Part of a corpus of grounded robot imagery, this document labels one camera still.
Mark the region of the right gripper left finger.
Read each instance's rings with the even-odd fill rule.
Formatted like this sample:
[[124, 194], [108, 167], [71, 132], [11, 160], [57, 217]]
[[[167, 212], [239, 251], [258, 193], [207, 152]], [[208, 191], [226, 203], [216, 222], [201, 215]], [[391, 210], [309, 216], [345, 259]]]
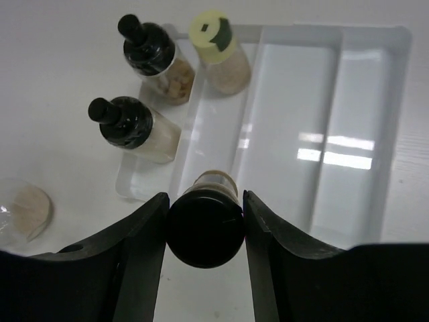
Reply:
[[152, 321], [170, 206], [158, 193], [56, 253], [1, 252], [2, 321]]

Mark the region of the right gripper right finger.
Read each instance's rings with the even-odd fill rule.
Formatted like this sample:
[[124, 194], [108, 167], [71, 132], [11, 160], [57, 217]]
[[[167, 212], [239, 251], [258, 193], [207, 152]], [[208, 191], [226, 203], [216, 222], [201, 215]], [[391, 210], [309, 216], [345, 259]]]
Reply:
[[342, 250], [243, 194], [256, 321], [427, 321], [428, 245]]

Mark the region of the black-lid spice jar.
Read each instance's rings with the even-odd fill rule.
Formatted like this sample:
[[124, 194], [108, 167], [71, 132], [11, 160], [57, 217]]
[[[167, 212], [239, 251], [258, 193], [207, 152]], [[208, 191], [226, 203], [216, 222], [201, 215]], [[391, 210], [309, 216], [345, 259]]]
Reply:
[[220, 170], [203, 172], [170, 207], [166, 241], [183, 263], [202, 269], [230, 261], [245, 238], [235, 181]]

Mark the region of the wide clear glass jar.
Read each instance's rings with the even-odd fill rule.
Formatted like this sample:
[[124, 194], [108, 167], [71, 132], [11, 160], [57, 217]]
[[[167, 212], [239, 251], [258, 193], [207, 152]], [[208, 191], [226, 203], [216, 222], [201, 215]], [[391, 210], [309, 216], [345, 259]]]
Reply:
[[39, 187], [17, 178], [1, 179], [1, 249], [37, 238], [53, 214], [51, 198]]

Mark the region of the black-capped jar with powder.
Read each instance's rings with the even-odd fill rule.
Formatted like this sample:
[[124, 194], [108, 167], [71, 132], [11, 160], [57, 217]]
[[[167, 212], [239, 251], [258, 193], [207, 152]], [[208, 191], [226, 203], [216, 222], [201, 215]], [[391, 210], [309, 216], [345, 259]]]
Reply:
[[112, 146], [157, 164], [175, 159], [181, 129], [138, 99], [96, 98], [88, 106], [88, 116]]

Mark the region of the black-capped jar with chunks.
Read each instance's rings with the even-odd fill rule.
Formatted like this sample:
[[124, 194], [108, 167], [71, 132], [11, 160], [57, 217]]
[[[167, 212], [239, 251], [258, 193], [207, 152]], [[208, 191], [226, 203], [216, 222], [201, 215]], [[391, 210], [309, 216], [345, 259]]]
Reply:
[[171, 105], [187, 103], [195, 71], [167, 30], [134, 14], [124, 15], [117, 28], [125, 60], [143, 82]]

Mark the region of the yellow-lid shaker bottle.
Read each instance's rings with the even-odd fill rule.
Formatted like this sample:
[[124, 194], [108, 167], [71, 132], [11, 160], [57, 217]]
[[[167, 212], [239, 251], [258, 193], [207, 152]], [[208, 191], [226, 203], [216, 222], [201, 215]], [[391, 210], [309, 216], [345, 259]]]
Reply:
[[198, 14], [190, 23], [188, 35], [214, 89], [235, 95], [249, 84], [248, 57], [222, 11], [211, 9]]

